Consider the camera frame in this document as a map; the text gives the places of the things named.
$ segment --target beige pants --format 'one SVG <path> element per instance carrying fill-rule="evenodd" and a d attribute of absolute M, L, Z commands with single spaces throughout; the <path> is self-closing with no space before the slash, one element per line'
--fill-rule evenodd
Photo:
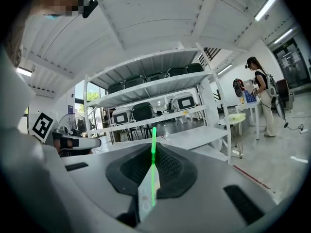
<path fill-rule="evenodd" d="M 270 136 L 275 136 L 275 129 L 274 129 L 274 120 L 271 111 L 271 97 L 268 94 L 267 90 L 264 90 L 260 93 L 260 99 L 262 103 L 262 110 L 264 118 L 266 119 L 266 132 Z"/>

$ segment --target woman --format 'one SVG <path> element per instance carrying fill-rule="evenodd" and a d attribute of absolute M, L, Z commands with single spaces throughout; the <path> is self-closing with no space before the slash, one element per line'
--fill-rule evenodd
<path fill-rule="evenodd" d="M 267 74 L 264 72 L 262 66 L 255 57 L 248 58 L 246 67 L 250 68 L 252 71 L 255 71 L 255 81 L 258 84 L 259 89 L 254 90 L 253 96 L 258 95 L 262 103 L 262 110 L 266 119 L 266 132 L 264 133 L 264 135 L 268 137 L 274 137 L 276 134 L 274 129 L 273 115 L 271 111 L 272 98 L 266 90 L 266 88 L 268 87 Z"/>

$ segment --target door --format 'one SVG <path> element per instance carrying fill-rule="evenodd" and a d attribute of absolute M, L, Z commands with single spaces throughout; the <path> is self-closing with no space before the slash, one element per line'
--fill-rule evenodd
<path fill-rule="evenodd" d="M 293 39 L 273 52 L 290 89 L 310 83 L 306 63 Z"/>

